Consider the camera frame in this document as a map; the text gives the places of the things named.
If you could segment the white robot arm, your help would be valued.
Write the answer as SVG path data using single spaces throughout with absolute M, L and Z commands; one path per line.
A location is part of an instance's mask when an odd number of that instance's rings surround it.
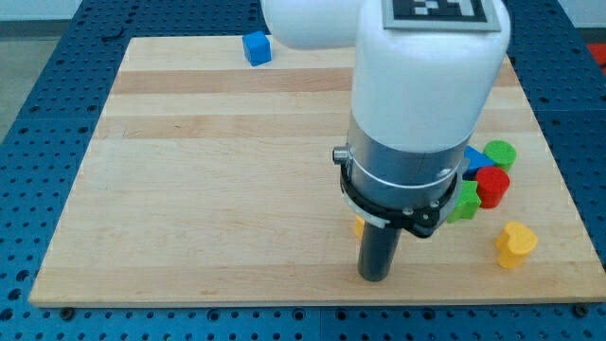
M 355 50 L 347 142 L 333 151 L 348 204 L 427 238 L 461 191 L 465 148 L 508 49 L 500 1 L 273 1 L 294 49 Z

